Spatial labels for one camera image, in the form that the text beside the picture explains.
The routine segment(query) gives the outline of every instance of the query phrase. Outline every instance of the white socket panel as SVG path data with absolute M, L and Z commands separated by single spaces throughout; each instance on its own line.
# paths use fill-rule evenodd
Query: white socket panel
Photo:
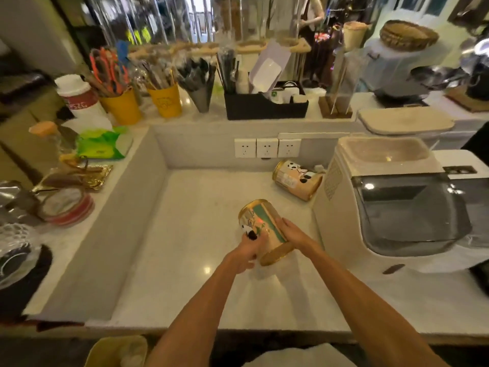
M 275 159 L 278 154 L 277 138 L 256 139 L 256 157 L 259 159 Z
M 235 139 L 234 156 L 237 159 L 253 159 L 256 157 L 256 139 Z
M 278 157 L 298 157 L 301 149 L 301 139 L 279 139 Z

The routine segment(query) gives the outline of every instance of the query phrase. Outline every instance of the green label stripe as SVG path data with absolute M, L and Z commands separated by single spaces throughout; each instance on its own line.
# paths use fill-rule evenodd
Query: green label stripe
M 273 221 L 271 220 L 270 216 L 268 215 L 267 211 L 265 210 L 265 208 L 263 207 L 263 205 L 261 203 L 256 205 L 253 208 L 253 211 L 255 212 L 255 214 L 260 219 L 264 220 L 273 229 L 273 231 L 275 232 L 275 235 L 277 236 L 280 243 L 287 242 L 287 240 L 284 238 L 284 236 L 282 234 L 280 234 L 277 227 L 275 226 L 275 224 L 273 223 Z

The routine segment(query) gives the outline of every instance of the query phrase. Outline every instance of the yellow cup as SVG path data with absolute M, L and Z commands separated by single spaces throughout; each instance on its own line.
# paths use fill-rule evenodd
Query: yellow cup
M 119 125 L 134 125 L 142 117 L 132 88 L 116 98 L 100 98 L 100 103 Z
M 180 104 L 180 92 L 178 85 L 175 84 L 168 89 L 148 89 L 148 92 L 162 117 L 170 118 L 181 115 L 182 105 Z

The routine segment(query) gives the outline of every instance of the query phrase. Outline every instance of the machine vent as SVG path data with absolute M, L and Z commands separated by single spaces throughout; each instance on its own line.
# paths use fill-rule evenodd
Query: machine vent
M 331 201 L 331 199 L 333 198 L 334 192 L 336 192 L 339 183 L 341 183 L 342 177 L 343 176 L 341 174 L 341 169 L 338 166 L 338 162 L 333 159 L 333 161 L 331 161 L 331 165 L 328 168 L 326 181 L 324 182 L 324 191 L 326 192 L 328 200 Z

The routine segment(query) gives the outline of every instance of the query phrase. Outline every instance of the woven basket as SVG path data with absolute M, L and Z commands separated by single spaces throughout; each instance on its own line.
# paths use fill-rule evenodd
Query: woven basket
M 438 41 L 434 30 L 405 20 L 389 20 L 381 29 L 381 40 L 399 51 L 420 51 Z

